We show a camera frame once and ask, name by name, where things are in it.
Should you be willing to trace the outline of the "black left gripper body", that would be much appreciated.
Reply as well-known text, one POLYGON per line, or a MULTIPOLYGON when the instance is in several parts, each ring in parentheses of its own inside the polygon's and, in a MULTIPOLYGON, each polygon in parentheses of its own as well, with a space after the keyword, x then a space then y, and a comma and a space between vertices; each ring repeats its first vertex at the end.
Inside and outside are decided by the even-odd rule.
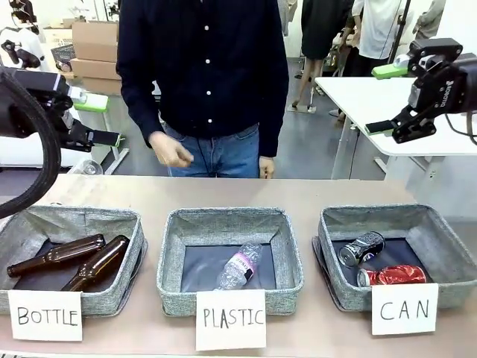
MULTIPOLYGON (((39 90, 28 90, 28 93, 38 101, 44 110, 48 123, 54 129, 51 132, 54 131, 59 137, 62 137, 66 136, 75 126, 75 118, 69 111, 73 105, 70 97, 59 92, 39 90)), ((32 134, 38 134, 40 138, 51 139, 52 134, 48 136, 41 134, 41 131, 45 131, 45 127, 42 125, 39 131, 38 124, 37 119, 29 118, 11 95, 5 89, 1 89, 1 136, 23 139, 32 134)))

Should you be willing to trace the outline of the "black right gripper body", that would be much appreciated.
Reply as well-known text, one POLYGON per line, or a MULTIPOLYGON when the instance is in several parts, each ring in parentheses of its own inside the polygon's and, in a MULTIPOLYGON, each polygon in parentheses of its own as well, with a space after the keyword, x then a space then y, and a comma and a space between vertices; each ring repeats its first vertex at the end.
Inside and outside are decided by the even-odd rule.
POLYGON ((410 62, 415 76, 407 108, 415 113, 476 112, 476 56, 463 54, 454 61, 442 55, 410 62))

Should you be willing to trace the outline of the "person's right hand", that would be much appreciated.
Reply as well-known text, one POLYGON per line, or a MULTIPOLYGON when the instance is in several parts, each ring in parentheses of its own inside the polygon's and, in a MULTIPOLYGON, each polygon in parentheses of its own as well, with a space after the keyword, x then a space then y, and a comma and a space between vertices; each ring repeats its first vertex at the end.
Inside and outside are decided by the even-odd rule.
POLYGON ((164 166, 186 168, 194 161, 193 155, 180 142, 162 131, 153 132, 148 141, 164 166))

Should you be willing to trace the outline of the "person's left hand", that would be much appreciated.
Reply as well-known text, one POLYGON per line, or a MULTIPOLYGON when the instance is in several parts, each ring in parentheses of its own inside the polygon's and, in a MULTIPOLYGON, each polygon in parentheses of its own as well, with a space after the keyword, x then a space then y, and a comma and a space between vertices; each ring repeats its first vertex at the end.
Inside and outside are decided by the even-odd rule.
POLYGON ((275 164, 272 157, 259 157, 259 177, 261 179, 272 179, 274 177, 275 164))

